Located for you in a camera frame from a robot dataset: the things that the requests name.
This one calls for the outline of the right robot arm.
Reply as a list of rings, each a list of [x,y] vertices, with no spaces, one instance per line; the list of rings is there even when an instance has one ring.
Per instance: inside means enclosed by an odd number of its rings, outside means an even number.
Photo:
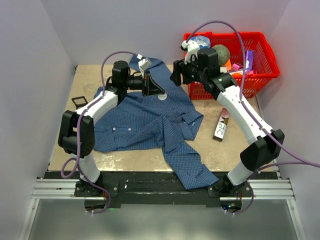
[[[268,125],[240,97],[240,87],[231,74],[221,72],[219,55],[213,48],[200,49],[189,57],[189,60],[174,61],[170,79],[176,86],[203,84],[205,91],[232,115],[248,142],[248,147],[240,153],[240,162],[214,185],[219,195],[233,197],[256,170],[279,156],[281,148],[274,141],[283,143],[285,135],[281,129],[274,130]]]

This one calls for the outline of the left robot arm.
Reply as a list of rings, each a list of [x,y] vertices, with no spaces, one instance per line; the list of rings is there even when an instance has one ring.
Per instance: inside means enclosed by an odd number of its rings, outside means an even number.
[[[103,81],[102,91],[98,96],[76,111],[67,110],[62,115],[58,145],[70,154],[70,160],[75,164],[69,174],[61,169],[60,175],[67,179],[78,171],[80,189],[92,196],[106,193],[101,172],[92,153],[95,124],[124,100],[128,90],[140,90],[143,96],[165,94],[165,90],[152,79],[148,69],[150,65],[149,58],[142,58],[138,61],[138,72],[131,73],[126,61],[116,61],[111,76]]]

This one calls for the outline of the blue plaid shirt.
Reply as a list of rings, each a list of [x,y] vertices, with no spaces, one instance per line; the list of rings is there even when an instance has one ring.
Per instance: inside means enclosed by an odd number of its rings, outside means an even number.
[[[196,138],[203,114],[196,110],[183,88],[170,80],[171,71],[163,61],[151,59],[149,71],[165,90],[166,99],[128,93],[95,124],[94,150],[108,153],[160,148],[186,190],[213,185],[218,177],[187,144]]]

